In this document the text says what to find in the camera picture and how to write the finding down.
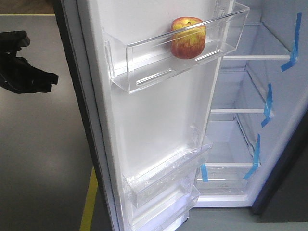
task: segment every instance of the blue painter's tape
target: blue painter's tape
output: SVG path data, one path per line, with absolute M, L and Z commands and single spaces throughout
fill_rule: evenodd
M 271 108 L 272 108 L 272 105 L 273 105 L 273 93 L 272 93 L 270 83 L 269 83 L 268 87 L 269 87 L 269 91 L 268 91 L 267 98 L 265 100 L 265 107 L 264 107 L 264 112 L 263 112 L 263 114 L 265 115 L 265 119 L 261 122 L 262 127 L 264 127 L 265 125 L 267 125 L 270 122 L 270 112 L 271 112 Z
M 257 144 L 255 148 L 255 153 L 254 153 L 254 159 L 252 162 L 252 167 L 251 169 L 246 173 L 246 175 L 243 177 L 243 179 L 247 180 L 251 177 L 251 175 L 257 170 L 259 166 L 259 159 L 260 159 L 260 140 L 261 136 L 258 134 L 258 139 L 257 139 Z
M 302 21 L 302 13 L 298 12 L 297 19 L 296 19 L 296 25 L 295 25 L 294 42 L 293 42 L 292 52 L 290 55 L 290 61 L 288 61 L 286 64 L 281 66 L 281 72 L 284 72 L 285 70 L 294 66 L 298 60 L 299 29 L 300 29 L 301 21 Z
M 200 168 L 201 168 L 201 173 L 202 173 L 202 181 L 203 182 L 208 182 L 207 169 L 206 169 L 205 164 L 202 164 Z

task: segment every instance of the gray floor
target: gray floor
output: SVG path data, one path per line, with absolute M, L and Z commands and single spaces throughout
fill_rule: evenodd
M 0 14 L 54 14 L 52 0 L 4 0 Z
M 177 231 L 307 231 L 308 222 L 260 223 L 248 208 L 192 209 Z
M 25 30 L 17 56 L 59 75 L 51 93 L 0 88 L 0 230 L 79 230 L 92 162 L 54 16 L 1 16 Z

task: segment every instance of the apple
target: apple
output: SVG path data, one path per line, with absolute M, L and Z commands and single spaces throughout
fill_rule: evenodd
M 181 17 L 172 22 L 171 31 L 202 22 L 199 18 Z M 192 59 L 205 47 L 205 26 L 198 26 L 172 36 L 171 53 L 180 59 Z

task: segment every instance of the black object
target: black object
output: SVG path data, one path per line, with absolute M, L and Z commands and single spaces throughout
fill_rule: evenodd
M 51 85 L 58 83 L 58 76 L 16 57 L 17 51 L 29 44 L 25 31 L 0 33 L 0 86 L 14 93 L 50 92 Z
M 308 111 L 252 206 L 261 222 L 308 221 Z

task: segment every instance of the refrigerator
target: refrigerator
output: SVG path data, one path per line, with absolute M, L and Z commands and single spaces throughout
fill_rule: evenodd
M 307 110 L 304 0 L 54 8 L 113 230 L 173 231 L 193 207 L 260 210 Z M 202 22 L 170 31 L 188 16 Z M 197 56 L 173 54 L 202 33 Z

